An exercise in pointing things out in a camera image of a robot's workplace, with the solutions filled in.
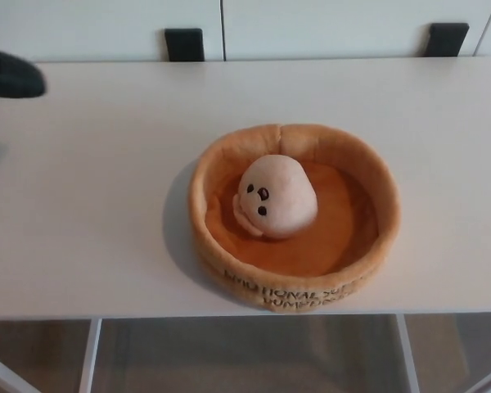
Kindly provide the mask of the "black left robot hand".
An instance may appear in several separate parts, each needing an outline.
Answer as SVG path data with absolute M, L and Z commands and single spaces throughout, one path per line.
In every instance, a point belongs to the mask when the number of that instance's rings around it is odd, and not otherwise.
M 46 92 L 46 80 L 36 65 L 0 52 L 0 98 L 35 98 Z

